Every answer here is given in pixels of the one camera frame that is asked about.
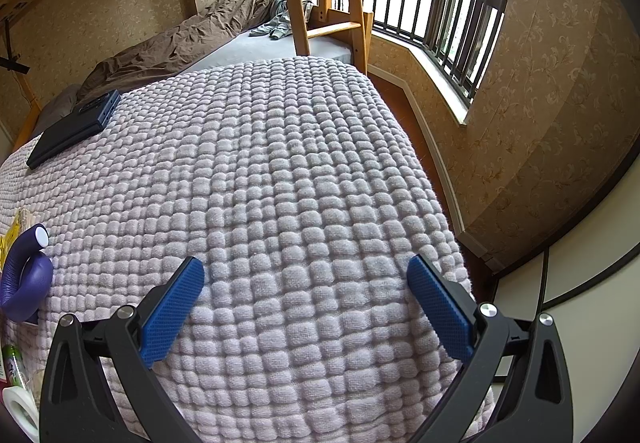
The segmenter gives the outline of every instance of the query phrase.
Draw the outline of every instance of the metal railing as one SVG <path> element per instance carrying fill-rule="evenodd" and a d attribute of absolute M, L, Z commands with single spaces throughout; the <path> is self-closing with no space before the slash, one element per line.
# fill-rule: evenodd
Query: metal railing
<path fill-rule="evenodd" d="M 507 0 L 364 0 L 374 29 L 425 51 L 470 105 L 484 75 Z M 345 9 L 347 0 L 334 0 Z"/>

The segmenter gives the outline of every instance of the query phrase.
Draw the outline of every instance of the black phone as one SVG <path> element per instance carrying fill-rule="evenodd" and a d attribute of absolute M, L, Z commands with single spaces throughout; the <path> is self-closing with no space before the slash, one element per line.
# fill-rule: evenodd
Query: black phone
<path fill-rule="evenodd" d="M 76 107 L 71 114 L 58 120 L 42 133 L 31 151 L 27 166 L 33 170 L 63 150 L 102 132 L 113 116 L 119 101 L 120 92 L 113 89 L 95 100 Z"/>

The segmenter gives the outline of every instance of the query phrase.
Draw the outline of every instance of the purple object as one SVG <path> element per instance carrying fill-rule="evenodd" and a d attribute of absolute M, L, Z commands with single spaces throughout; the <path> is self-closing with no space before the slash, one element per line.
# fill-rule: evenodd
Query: purple object
<path fill-rule="evenodd" d="M 27 320 L 47 296 L 53 264 L 40 250 L 48 244 L 47 230 L 37 224 L 22 232 L 11 245 L 0 279 L 0 307 L 9 320 Z"/>

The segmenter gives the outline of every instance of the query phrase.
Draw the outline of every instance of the yellow package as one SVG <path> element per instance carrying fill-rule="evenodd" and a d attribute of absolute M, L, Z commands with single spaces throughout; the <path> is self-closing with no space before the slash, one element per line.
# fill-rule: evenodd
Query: yellow package
<path fill-rule="evenodd" d="M 35 217 L 25 208 L 18 208 L 15 213 L 14 222 L 4 235 L 0 235 L 0 272 L 4 266 L 6 254 L 14 243 L 15 239 L 25 230 L 36 224 Z"/>

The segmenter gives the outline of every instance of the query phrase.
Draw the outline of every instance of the wooden floor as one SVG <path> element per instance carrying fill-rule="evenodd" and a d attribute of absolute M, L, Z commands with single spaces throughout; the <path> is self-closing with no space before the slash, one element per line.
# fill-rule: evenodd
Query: wooden floor
<path fill-rule="evenodd" d="M 444 214 L 447 216 L 449 228 L 452 230 L 451 215 L 449 213 L 449 207 L 447 206 L 447 200 L 444 197 L 442 182 L 438 177 L 433 157 L 431 157 L 431 153 L 427 147 L 427 142 L 424 140 L 420 125 L 415 118 L 409 101 L 404 95 L 404 90 L 378 76 L 375 76 L 374 74 L 369 74 L 369 78 L 382 96 L 382 99 L 385 100 L 386 105 L 389 106 L 389 109 L 394 113 L 394 116 L 396 116 L 396 119 L 409 136 L 409 139 L 414 146 L 415 153 L 418 156 L 418 160 L 420 160 L 422 168 L 431 182 L 431 187 L 433 187 L 433 190 L 442 205 Z M 460 243 L 459 245 L 465 259 L 465 266 L 469 272 L 469 278 L 471 279 L 476 299 L 478 302 L 490 301 L 492 299 L 493 291 L 491 270 L 482 261 L 482 259 L 476 257 L 468 248 Z"/>

